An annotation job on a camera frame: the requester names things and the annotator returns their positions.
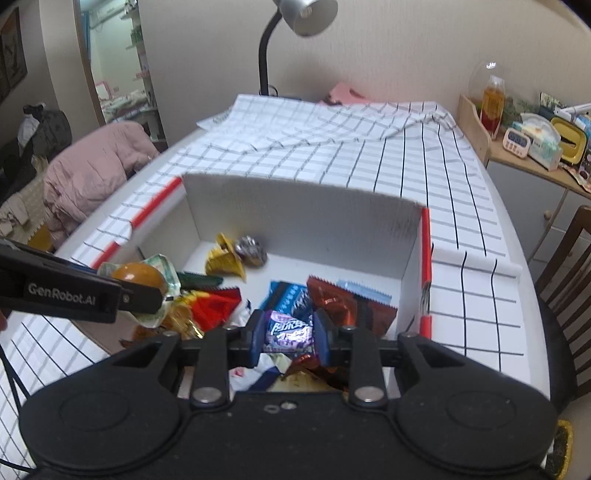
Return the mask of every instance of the white cardboard box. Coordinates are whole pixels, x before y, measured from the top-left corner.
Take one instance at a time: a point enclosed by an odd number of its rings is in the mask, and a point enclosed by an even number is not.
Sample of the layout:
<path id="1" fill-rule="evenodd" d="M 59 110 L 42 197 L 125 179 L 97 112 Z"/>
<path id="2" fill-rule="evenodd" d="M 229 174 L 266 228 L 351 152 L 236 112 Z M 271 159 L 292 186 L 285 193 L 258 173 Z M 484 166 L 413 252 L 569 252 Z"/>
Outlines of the white cardboard box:
<path id="1" fill-rule="evenodd" d="M 291 180 L 187 174 L 131 224 L 131 239 L 108 247 L 100 262 L 137 261 L 141 251 L 166 255 L 178 271 L 202 273 L 219 232 L 248 234 L 266 247 L 269 260 L 248 268 L 246 282 L 230 276 L 223 286 L 238 286 L 254 307 L 272 280 L 351 280 L 392 296 L 398 314 L 388 338 L 406 330 L 430 336 L 431 238 L 428 209 L 418 203 Z M 121 349 L 120 338 L 131 338 L 134 326 L 124 315 L 115 327 L 78 323 L 111 353 Z"/>

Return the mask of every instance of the wooden countertop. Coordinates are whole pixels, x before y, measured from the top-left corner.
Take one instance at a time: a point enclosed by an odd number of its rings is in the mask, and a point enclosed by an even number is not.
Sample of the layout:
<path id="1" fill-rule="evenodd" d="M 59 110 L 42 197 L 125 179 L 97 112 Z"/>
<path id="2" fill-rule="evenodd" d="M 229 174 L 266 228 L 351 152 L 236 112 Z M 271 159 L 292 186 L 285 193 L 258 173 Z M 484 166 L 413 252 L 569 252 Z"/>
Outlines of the wooden countertop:
<path id="1" fill-rule="evenodd" d="M 500 138 L 500 136 L 491 142 L 489 161 L 503 163 L 510 167 L 518 168 L 527 173 L 537 175 L 538 177 L 557 183 L 561 187 L 572 190 L 575 193 L 591 199 L 591 194 L 583 190 L 582 186 L 579 185 L 566 170 L 558 168 L 554 171 L 548 171 L 529 157 L 519 158 L 516 155 L 513 155 L 513 153 L 510 153 L 503 148 L 502 138 Z"/>

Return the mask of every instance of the pink jacket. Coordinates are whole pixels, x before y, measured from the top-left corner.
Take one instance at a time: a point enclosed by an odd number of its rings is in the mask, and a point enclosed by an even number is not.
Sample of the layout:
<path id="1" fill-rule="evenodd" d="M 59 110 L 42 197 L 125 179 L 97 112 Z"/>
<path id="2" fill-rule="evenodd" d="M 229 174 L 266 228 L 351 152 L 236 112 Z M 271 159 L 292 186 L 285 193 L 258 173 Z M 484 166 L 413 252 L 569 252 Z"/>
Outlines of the pink jacket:
<path id="1" fill-rule="evenodd" d="M 60 153 L 47 169 L 43 192 L 54 247 L 157 155 L 135 122 L 101 127 Z"/>

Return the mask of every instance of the purple candy wrapper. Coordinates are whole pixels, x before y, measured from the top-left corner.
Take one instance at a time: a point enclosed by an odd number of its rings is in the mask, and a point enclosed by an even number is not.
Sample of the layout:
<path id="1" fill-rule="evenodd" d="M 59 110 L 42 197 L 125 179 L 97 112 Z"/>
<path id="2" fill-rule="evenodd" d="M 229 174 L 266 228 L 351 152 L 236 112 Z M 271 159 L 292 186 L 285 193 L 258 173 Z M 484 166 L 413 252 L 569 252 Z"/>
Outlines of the purple candy wrapper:
<path id="1" fill-rule="evenodd" d="M 265 312 L 267 335 L 264 352 L 310 353 L 314 341 L 312 325 L 285 313 Z"/>

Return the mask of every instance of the lamp head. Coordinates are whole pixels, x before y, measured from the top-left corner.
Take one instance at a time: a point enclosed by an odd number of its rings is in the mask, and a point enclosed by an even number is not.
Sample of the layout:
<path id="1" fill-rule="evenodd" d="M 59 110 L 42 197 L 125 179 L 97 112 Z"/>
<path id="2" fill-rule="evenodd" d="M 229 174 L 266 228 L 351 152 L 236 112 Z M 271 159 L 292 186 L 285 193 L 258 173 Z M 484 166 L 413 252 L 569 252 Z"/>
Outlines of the lamp head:
<path id="1" fill-rule="evenodd" d="M 326 30 L 339 11 L 336 0 L 273 0 L 290 28 L 300 37 Z"/>

